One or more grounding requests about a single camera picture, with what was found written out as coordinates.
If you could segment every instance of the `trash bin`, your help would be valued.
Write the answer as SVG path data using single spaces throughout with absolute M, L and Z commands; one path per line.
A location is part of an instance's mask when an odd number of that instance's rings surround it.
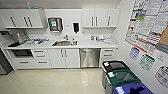
M 113 87 L 113 94 L 153 94 L 144 84 L 133 83 Z
M 130 68 L 123 61 L 104 61 L 102 63 L 102 69 L 103 69 L 102 85 L 104 89 L 106 89 L 106 73 L 120 69 L 130 70 Z
M 141 80 L 131 70 L 114 70 L 106 73 L 105 94 L 113 94 L 113 86 L 141 83 Z

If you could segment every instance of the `white tile floor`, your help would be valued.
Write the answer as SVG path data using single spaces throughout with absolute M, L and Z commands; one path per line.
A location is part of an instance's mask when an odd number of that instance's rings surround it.
M 102 70 L 18 70 L 0 76 L 0 94 L 104 94 Z

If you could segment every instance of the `dishwasher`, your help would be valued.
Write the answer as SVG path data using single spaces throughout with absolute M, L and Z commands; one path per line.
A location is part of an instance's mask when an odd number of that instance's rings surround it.
M 99 67 L 100 48 L 80 48 L 81 68 Z

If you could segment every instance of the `microwave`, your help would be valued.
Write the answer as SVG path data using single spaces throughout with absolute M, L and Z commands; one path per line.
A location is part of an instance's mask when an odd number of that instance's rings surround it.
M 33 56 L 30 49 L 21 49 L 21 50 L 19 49 L 19 50 L 12 50 L 12 51 L 16 57 Z

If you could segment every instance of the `bottle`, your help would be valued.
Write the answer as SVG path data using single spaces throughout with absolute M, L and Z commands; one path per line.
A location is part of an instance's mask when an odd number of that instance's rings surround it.
M 28 8 L 29 8 L 29 9 L 31 9 L 31 7 L 30 7 L 30 4 L 29 4 L 29 3 L 27 3 L 27 6 L 28 6 Z

